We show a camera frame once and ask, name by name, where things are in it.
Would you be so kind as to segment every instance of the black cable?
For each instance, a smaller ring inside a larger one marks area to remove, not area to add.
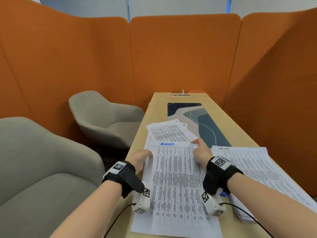
[[[233,206],[233,207],[236,207],[236,208],[239,209],[239,210],[242,210],[244,213],[246,213],[248,216],[250,216],[256,223],[258,223],[259,226],[261,226],[272,238],[274,238],[274,237],[270,234],[270,232],[268,232],[267,229],[264,228],[264,226],[260,224],[259,221],[257,221],[252,215],[250,215],[248,212],[244,211],[244,210],[241,209],[240,207],[238,207],[238,206],[236,206],[236,205],[233,205],[233,204],[231,204],[231,203],[224,203],[224,202],[223,202],[223,203],[219,203],[219,205],[231,205],[231,206]]]
[[[117,219],[119,218],[119,216],[121,215],[122,212],[125,211],[126,208],[132,206],[132,205],[136,205],[136,203],[132,203],[132,204],[129,204],[127,205],[120,213],[119,215],[117,216],[117,218],[114,220],[114,222],[112,223],[112,225],[109,227],[109,230],[107,231],[107,233],[105,234],[105,236],[103,238],[105,238],[107,236],[107,234],[109,233],[110,229],[113,227],[114,223],[117,221]]]

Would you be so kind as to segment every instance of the desk mat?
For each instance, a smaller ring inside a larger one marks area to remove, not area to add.
[[[178,119],[186,123],[188,130],[213,145],[231,147],[231,144],[209,116],[201,103],[168,103],[167,120]]]

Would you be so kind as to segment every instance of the orange fabric panel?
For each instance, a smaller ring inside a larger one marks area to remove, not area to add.
[[[242,19],[224,111],[317,197],[317,8]]]
[[[4,52],[37,122],[85,143],[68,99],[95,90],[135,104],[129,23],[81,18],[30,0],[0,0]]]
[[[0,118],[32,114],[0,46]]]
[[[223,107],[239,36],[236,14],[134,17],[130,23],[136,104],[154,92],[203,90]]]

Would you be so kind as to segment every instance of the forearm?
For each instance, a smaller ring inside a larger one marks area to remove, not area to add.
[[[121,193],[121,184],[105,181],[67,217],[50,238],[101,238]]]
[[[240,173],[227,185],[275,238],[317,236],[317,214],[299,202]]]

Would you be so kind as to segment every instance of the wooden table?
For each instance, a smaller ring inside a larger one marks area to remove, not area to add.
[[[191,93],[190,97],[171,97],[171,93],[154,93],[151,103],[145,113],[141,126],[132,143],[129,154],[143,149],[147,137],[146,125],[167,121],[167,103],[201,103],[224,136],[233,147],[259,147],[208,95],[204,93]],[[132,198],[121,198],[113,219],[119,212],[132,202]],[[262,238],[270,237],[258,224],[243,223],[235,214],[231,206],[226,206],[227,212],[220,218],[221,231],[224,238]],[[118,218],[107,238],[154,238],[158,236],[130,232],[133,213],[130,208],[125,210]]]

